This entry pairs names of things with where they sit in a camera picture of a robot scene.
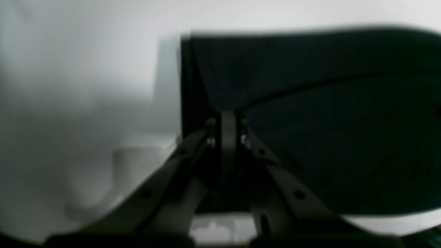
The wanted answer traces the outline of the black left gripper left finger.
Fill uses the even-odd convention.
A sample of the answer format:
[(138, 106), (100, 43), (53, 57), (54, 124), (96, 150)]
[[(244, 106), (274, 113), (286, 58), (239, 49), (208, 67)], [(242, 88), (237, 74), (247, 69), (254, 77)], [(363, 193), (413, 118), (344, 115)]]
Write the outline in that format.
[(227, 189), (227, 117), (209, 119), (115, 210), (46, 248), (192, 248), (188, 232), (209, 191)]

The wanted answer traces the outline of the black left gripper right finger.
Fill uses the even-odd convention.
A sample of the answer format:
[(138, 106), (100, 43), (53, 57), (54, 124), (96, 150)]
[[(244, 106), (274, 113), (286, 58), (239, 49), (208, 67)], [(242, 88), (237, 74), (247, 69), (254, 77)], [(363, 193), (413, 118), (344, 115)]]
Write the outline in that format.
[(373, 235), (348, 223), (255, 135), (245, 119), (227, 113), (227, 185), (249, 205), (258, 237), (251, 248), (404, 248), (398, 237)]

